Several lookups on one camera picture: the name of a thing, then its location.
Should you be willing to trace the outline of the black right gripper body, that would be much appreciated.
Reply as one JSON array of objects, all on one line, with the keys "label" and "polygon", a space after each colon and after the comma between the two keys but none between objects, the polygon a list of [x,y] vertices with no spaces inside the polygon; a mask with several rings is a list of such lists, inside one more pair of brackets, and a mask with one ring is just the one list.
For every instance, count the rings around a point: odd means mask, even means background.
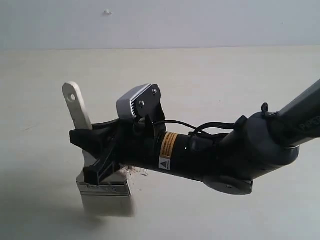
[{"label": "black right gripper body", "polygon": [[139,120],[113,120],[107,123],[107,169],[124,165],[166,170],[167,127],[165,118],[145,116]]}]

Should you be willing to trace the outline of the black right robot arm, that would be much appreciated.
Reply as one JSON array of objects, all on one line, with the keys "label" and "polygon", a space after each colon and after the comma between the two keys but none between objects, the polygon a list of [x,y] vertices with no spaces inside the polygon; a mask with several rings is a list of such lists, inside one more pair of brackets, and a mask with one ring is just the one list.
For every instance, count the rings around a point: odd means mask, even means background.
[{"label": "black right robot arm", "polygon": [[249,195],[253,181],[290,165],[300,146],[320,136],[320,84],[314,83],[277,112],[264,103],[234,123],[207,122],[188,134],[167,131],[157,84],[137,86],[116,103],[118,118],[82,124],[70,142],[94,162],[83,168],[84,182],[97,186],[124,166],[202,182],[230,194]]}]

